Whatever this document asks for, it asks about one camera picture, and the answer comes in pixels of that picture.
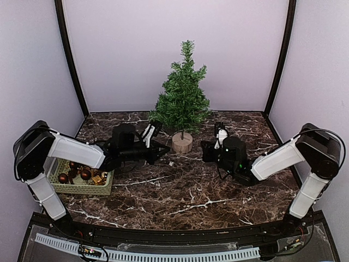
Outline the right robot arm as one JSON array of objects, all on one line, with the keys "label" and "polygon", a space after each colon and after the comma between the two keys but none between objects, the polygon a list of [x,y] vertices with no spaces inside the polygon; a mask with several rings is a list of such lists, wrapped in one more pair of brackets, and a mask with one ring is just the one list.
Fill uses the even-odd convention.
[{"label": "right robot arm", "polygon": [[306,123],[294,137],[253,160],[248,159],[246,143],[230,135],[222,122],[215,123],[214,136],[215,141],[201,142],[202,160],[215,163],[217,171],[224,170],[226,175],[220,176],[222,180],[231,176],[237,183],[249,187],[300,163],[308,166],[307,177],[278,225],[278,232],[284,237],[298,230],[302,219],[337,176],[346,158],[343,139],[312,123]]}]

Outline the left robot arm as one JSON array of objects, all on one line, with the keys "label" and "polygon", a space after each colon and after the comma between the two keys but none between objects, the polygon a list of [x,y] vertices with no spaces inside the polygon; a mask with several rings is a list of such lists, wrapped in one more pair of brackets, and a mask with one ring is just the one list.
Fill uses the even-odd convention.
[{"label": "left robot arm", "polygon": [[142,133],[132,124],[123,123],[113,128],[108,140],[87,143],[50,129],[45,121],[37,121],[13,145],[15,179],[27,184],[56,230],[72,238],[77,226],[48,179],[51,162],[64,159],[106,172],[137,160],[153,165],[170,151],[170,147],[153,139],[161,129],[159,121],[152,121]]}]

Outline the small green christmas tree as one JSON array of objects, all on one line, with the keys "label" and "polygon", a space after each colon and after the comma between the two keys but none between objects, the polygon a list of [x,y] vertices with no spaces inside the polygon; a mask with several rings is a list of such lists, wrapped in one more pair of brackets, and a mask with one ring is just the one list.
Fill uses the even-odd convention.
[{"label": "small green christmas tree", "polygon": [[195,70],[194,49],[192,40],[181,43],[182,61],[171,63],[171,71],[162,85],[163,92],[149,113],[151,120],[163,123],[166,128],[196,132],[210,114],[210,101],[200,88],[207,66]]}]

